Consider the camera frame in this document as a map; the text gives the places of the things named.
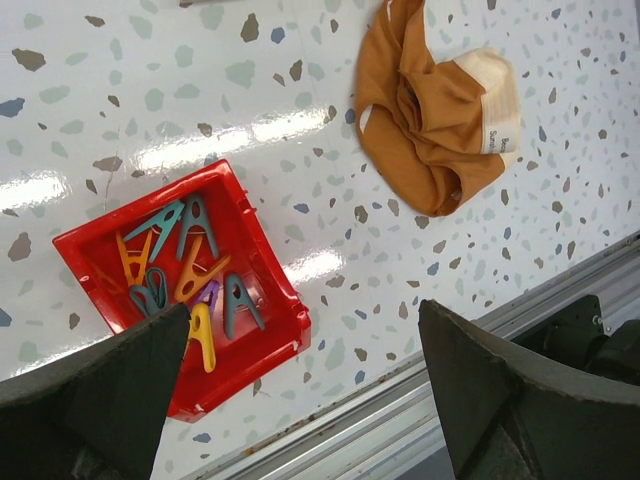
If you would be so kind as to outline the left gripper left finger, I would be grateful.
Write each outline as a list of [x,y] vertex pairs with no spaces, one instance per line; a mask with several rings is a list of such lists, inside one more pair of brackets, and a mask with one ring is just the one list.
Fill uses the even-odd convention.
[[150,478],[189,319],[177,304],[2,381],[2,478]]

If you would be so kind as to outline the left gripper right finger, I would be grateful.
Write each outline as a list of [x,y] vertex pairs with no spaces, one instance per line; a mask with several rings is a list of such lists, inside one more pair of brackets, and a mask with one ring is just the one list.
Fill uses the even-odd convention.
[[638,321],[594,336],[572,364],[434,300],[419,331],[456,478],[638,478]]

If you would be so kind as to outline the dark teal clothespin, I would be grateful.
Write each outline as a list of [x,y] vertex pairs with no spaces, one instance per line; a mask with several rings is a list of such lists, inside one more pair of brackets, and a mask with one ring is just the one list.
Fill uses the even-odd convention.
[[144,315],[150,317],[169,305],[169,291],[166,274],[159,267],[150,268],[142,285],[132,285],[129,297]]

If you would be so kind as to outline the yellow clothespin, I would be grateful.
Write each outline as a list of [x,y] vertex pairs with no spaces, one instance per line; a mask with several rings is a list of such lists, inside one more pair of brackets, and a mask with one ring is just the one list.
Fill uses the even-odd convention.
[[195,340],[200,344],[204,371],[212,373],[216,367],[216,354],[211,330],[210,310],[207,304],[197,303],[193,306],[188,339]]

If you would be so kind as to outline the brown orange underwear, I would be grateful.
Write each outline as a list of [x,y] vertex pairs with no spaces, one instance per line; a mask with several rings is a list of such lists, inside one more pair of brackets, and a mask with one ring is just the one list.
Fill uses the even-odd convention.
[[518,158],[521,108],[512,64],[491,48],[436,62],[422,1],[385,1],[355,76],[360,144],[392,190],[446,216]]

